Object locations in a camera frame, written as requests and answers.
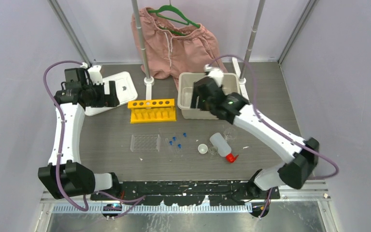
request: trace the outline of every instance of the test tube rack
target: test tube rack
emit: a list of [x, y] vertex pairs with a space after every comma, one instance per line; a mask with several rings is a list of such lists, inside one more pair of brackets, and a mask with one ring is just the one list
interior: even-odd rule
[[129, 101], [130, 123], [177, 121], [174, 99]]

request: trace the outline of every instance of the pink pants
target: pink pants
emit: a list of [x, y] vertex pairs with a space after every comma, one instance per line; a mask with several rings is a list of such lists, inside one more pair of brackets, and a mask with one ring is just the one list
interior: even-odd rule
[[[157, 17], [156, 14], [149, 14], [147, 10], [153, 9], [150, 7], [141, 9], [140, 21], [152, 77], [165, 79], [172, 75], [178, 89], [178, 77], [181, 73], [203, 73], [204, 65], [220, 56], [217, 39], [203, 25], [200, 24], [199, 29], [195, 26], [176, 28], [167, 19]], [[131, 29], [141, 55], [134, 15], [131, 20]], [[168, 29], [178, 31], [185, 36], [172, 34]], [[221, 60], [214, 63], [214, 66], [227, 72]]]

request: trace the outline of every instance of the beige plastic container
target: beige plastic container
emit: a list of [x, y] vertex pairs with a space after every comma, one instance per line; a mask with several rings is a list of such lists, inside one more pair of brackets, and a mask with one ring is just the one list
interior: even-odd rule
[[[185, 119], [217, 119], [208, 111], [192, 109], [191, 97], [193, 96], [194, 82], [205, 77], [204, 73], [184, 72], [180, 74], [178, 81], [177, 105]], [[225, 94], [240, 93], [238, 77], [235, 73], [225, 73], [223, 79], [223, 91]]]

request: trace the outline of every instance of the red cap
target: red cap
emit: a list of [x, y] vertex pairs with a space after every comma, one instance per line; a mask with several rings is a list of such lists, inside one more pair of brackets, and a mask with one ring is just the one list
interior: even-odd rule
[[225, 156], [225, 158], [227, 159], [228, 162], [233, 163], [238, 158], [238, 156], [239, 155], [234, 157], [232, 153], [229, 153], [227, 156]]

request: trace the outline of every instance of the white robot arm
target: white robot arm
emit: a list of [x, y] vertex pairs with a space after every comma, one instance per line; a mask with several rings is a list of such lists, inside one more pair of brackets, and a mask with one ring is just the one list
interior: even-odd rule
[[65, 70], [65, 87], [55, 94], [64, 115], [64, 131], [62, 118], [56, 108], [57, 125], [55, 141], [48, 165], [38, 170], [38, 177], [55, 199], [64, 196], [59, 191], [56, 181], [56, 165], [59, 155], [59, 144], [62, 144], [60, 156], [60, 179], [67, 196], [91, 194], [105, 190], [112, 195], [120, 192], [120, 185], [114, 173], [95, 174], [80, 162], [79, 142], [85, 108], [116, 107], [119, 105], [115, 82], [109, 82], [109, 89], [105, 89], [100, 66], [90, 69], [74, 68]]
[[[300, 189], [317, 165], [318, 157], [294, 142], [315, 151], [319, 149], [319, 142], [314, 138], [305, 140], [286, 131], [258, 110], [255, 111], [252, 104], [238, 93], [225, 95], [221, 85], [223, 73], [219, 68], [206, 65], [205, 73], [205, 78], [194, 83], [191, 107], [210, 111], [219, 119], [251, 133], [283, 161], [272, 168], [258, 170], [250, 180], [253, 191], [268, 190], [280, 185]], [[292, 140], [288, 141], [276, 131], [289, 135]]]

